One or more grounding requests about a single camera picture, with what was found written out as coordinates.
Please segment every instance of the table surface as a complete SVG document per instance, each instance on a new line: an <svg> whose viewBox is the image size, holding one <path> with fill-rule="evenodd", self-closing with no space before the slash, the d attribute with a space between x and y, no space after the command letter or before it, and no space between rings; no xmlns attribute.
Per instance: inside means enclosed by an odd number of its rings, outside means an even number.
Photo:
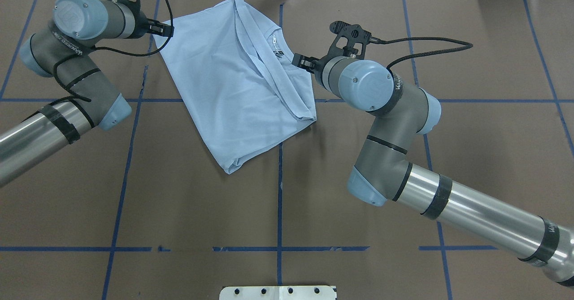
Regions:
<svg viewBox="0 0 574 300"><path fill-rule="evenodd" d="M170 0L175 16L223 0ZM394 71L442 103L408 159L572 227L574 0L246 0L293 52L322 55L329 23L382 39L474 48ZM0 131L65 96L17 59L55 0L0 0ZM166 20L159 0L143 10ZM566 18L558 18L558 13ZM146 36L106 44L145 51ZM443 43L412 43L414 52ZM408 43L369 46L389 63ZM318 122L226 175L160 57L95 52L134 110L0 190L0 286L11 299L216 299L224 286L328 284L339 299L571 299L543 273L446 225L354 198L346 181L373 118L313 84Z"/></svg>

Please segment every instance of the white mounting plate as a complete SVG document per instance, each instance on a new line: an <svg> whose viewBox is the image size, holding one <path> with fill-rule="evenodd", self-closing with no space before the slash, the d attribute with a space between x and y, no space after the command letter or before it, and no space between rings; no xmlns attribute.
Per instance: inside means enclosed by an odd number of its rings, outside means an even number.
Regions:
<svg viewBox="0 0 574 300"><path fill-rule="evenodd" d="M337 300L336 290L335 286L225 287L219 300Z"/></svg>

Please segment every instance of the light blue joint cap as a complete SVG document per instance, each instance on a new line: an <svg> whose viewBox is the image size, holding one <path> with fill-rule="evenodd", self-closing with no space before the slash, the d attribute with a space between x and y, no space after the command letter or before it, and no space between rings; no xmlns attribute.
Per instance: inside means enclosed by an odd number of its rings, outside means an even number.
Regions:
<svg viewBox="0 0 574 300"><path fill-rule="evenodd" d="M109 130L116 126L117 123L123 121L126 117L131 114L131 106L127 103L127 100L123 98L121 94L117 96L115 102L113 102L111 108L109 108L106 116L102 119L99 126L102 130Z"/></svg>
<svg viewBox="0 0 574 300"><path fill-rule="evenodd" d="M391 73L375 61L349 64L339 77L341 98L352 107L372 112L387 104L393 95Z"/></svg>
<svg viewBox="0 0 574 300"><path fill-rule="evenodd" d="M374 206L380 207L387 201L387 198L375 189L354 166L349 181L347 181L347 190L349 190L353 196Z"/></svg>
<svg viewBox="0 0 574 300"><path fill-rule="evenodd" d="M429 104L429 112L426 116L425 125L417 132L417 134L423 135L427 134L432 130L432 128L439 123L440 115L443 112L443 109L440 107L440 102L438 99L434 98L432 95L427 93L424 89L422 92L425 93L426 101Z"/></svg>
<svg viewBox="0 0 574 300"><path fill-rule="evenodd" d="M32 41L32 36L21 45L20 51L18 52L18 56L20 60L30 69L34 71L38 76L49 78L52 74L47 73L42 67L38 65L38 62L35 60L34 55L32 54L32 48L30 42Z"/></svg>
<svg viewBox="0 0 574 300"><path fill-rule="evenodd" d="M53 14L56 26L78 40L98 37L109 19L106 6L100 0L56 0Z"/></svg>

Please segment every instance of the blue cloth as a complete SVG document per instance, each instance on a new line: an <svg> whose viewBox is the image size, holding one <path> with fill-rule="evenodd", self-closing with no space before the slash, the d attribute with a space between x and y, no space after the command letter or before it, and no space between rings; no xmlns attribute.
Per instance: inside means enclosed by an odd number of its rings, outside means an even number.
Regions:
<svg viewBox="0 0 574 300"><path fill-rule="evenodd" d="M316 120L310 74L283 31L244 0L174 19L161 55L201 138L228 174ZM155 36L158 47L165 38Z"/></svg>

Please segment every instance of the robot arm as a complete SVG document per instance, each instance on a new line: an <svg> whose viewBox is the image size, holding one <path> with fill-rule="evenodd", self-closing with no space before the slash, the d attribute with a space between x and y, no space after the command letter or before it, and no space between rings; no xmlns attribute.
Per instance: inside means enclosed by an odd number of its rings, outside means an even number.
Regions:
<svg viewBox="0 0 574 300"><path fill-rule="evenodd" d="M432 130L441 115L438 100L374 61L363 61L365 46L380 43L359 25L333 22L338 34L322 59L296 54L293 65L313 73L320 85L354 108L375 116L351 170L348 190L382 206L387 199L431 220L449 223L514 253L543 269L551 280L574 288L574 234L553 222L409 163L405 157L416 134ZM336 43L344 37L346 47ZM362 45L361 54L353 49Z"/></svg>
<svg viewBox="0 0 574 300"><path fill-rule="evenodd" d="M88 54L101 39L135 39L146 33L170 38L174 28L146 18L139 0L56 1L53 20L23 43L20 59L37 75L54 77L70 96L0 135L0 187L95 126L109 130L131 114L125 98ZM145 57L162 47L131 55Z"/></svg>

